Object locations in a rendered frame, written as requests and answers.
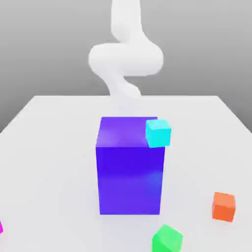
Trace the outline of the small cyan cube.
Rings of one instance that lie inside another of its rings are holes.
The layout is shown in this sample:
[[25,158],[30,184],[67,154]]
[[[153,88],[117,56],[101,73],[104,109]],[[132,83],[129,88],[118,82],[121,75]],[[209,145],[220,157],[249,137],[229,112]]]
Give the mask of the small cyan cube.
[[146,140],[150,148],[170,145],[171,127],[167,120],[154,119],[146,121]]

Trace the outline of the small green cube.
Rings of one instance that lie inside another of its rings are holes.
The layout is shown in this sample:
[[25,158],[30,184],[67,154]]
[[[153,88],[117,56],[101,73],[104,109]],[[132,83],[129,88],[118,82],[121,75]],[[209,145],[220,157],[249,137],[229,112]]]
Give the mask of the small green cube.
[[183,235],[168,225],[163,225],[152,238],[152,252],[180,252]]

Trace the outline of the small orange cube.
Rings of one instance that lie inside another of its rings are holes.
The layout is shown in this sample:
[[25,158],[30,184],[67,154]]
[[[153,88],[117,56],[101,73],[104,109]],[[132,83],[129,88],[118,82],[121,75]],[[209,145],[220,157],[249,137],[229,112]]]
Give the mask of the small orange cube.
[[236,212],[235,196],[215,192],[212,204],[212,218],[216,220],[233,222]]

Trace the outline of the large purple box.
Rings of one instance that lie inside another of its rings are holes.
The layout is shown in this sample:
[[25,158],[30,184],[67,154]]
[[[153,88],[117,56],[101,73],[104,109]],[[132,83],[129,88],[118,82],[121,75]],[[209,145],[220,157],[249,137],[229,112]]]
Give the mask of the large purple box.
[[148,117],[102,117],[96,140],[102,215],[158,215],[165,149],[150,148]]

